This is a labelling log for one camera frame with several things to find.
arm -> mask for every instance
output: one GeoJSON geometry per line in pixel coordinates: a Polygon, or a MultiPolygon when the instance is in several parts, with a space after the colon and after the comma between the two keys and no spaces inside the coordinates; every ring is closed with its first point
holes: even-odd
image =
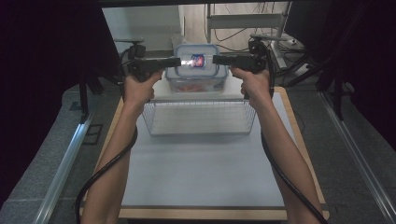
{"type": "MultiPolygon", "coordinates": [[[[144,103],[154,98],[152,86],[161,79],[162,73],[162,71],[154,73],[144,83],[138,83],[132,77],[125,78],[124,105],[120,119],[95,172],[130,143],[134,136],[137,118],[143,112],[144,103]]],[[[92,185],[85,202],[81,223],[117,223],[128,177],[129,159],[130,152],[92,185]]]]}
{"type": "MultiPolygon", "coordinates": [[[[265,141],[276,163],[297,189],[321,212],[314,180],[303,156],[289,136],[276,112],[269,94],[269,74],[258,75],[238,68],[231,69],[235,77],[243,80],[241,92],[249,94],[249,102],[256,110],[265,141]]],[[[274,172],[288,213],[289,223],[319,223],[303,203],[291,192],[279,175],[274,172]]]]}

forearm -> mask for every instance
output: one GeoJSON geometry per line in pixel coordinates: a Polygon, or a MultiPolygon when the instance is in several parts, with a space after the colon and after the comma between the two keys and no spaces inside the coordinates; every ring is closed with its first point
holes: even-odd
{"type": "MultiPolygon", "coordinates": [[[[99,160],[96,171],[124,150],[131,142],[139,109],[125,106],[120,119],[99,160]]],[[[128,178],[130,152],[101,176],[90,188],[82,223],[116,223],[128,178]]]]}
{"type": "MultiPolygon", "coordinates": [[[[283,125],[272,101],[269,99],[263,100],[256,111],[265,141],[276,163],[297,189],[321,211],[309,168],[283,125]]],[[[304,223],[311,223],[310,221],[317,223],[316,219],[291,192],[283,180],[280,179],[276,172],[274,173],[288,211],[289,222],[298,223],[299,217],[304,217],[304,223]]]]}

person's left hand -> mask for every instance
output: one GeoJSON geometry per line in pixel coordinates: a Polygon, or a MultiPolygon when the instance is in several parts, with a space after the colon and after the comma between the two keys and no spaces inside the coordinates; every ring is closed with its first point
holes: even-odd
{"type": "Polygon", "coordinates": [[[138,82],[133,76],[125,78],[124,89],[124,106],[131,106],[143,112],[143,105],[150,99],[154,98],[154,84],[161,79],[163,70],[157,71],[145,82],[138,82]]]}

white wall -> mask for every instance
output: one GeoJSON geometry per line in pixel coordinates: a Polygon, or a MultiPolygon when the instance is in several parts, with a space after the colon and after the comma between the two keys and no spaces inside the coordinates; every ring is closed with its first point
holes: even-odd
{"type": "MultiPolygon", "coordinates": [[[[103,8],[103,12],[113,39],[143,37],[147,50],[173,49],[171,36],[181,33],[179,6],[103,8]]],[[[116,43],[118,52],[130,46],[116,43]]]]}

gray floor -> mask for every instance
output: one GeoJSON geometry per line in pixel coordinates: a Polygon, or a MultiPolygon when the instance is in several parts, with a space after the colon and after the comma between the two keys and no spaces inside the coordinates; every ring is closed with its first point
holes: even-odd
{"type": "MultiPolygon", "coordinates": [[[[237,43],[232,43],[229,47],[240,49],[237,43]]],[[[293,73],[278,77],[276,84],[294,77],[293,73]]],[[[387,223],[318,96],[315,89],[317,79],[318,77],[311,77],[295,87],[287,88],[287,92],[316,170],[318,182],[331,211],[329,222],[387,223]]],[[[118,87],[105,80],[103,83],[105,93],[100,96],[99,108],[92,120],[92,125],[102,125],[98,142],[90,145],[96,140],[96,136],[86,136],[84,140],[86,144],[79,150],[49,223],[74,223],[74,200],[81,186],[92,174],[120,99],[118,87]]],[[[0,223],[32,223],[34,220],[78,126],[80,111],[70,110],[74,102],[78,102],[77,87],[64,93],[63,107],[59,116],[29,169],[4,203],[0,211],[0,223]]],[[[348,96],[343,97],[343,115],[348,129],[356,138],[378,180],[390,198],[396,202],[395,151],[350,103],[348,96]]],[[[157,222],[159,221],[135,221],[135,223],[157,222]]]]}

